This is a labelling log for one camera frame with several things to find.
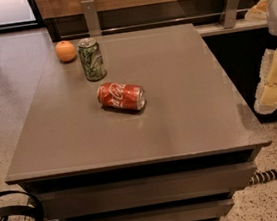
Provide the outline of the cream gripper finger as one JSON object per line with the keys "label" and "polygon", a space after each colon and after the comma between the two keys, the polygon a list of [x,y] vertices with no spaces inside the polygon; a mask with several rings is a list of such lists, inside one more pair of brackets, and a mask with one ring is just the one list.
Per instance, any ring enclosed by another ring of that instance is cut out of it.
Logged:
{"label": "cream gripper finger", "polygon": [[277,110],[277,48],[264,52],[259,77],[261,80],[255,92],[254,110],[268,115]]}
{"label": "cream gripper finger", "polygon": [[269,0],[260,0],[252,8],[248,9],[245,14],[245,20],[264,21],[267,20]]}

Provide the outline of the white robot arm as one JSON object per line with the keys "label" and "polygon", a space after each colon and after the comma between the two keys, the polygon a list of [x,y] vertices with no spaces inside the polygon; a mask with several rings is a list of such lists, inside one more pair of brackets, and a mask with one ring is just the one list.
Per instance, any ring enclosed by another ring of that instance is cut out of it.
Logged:
{"label": "white robot arm", "polygon": [[[277,0],[260,0],[245,14],[245,20],[266,20],[269,33],[277,37]],[[270,114],[277,110],[277,48],[266,48],[261,59],[259,84],[255,92],[254,110]]]}

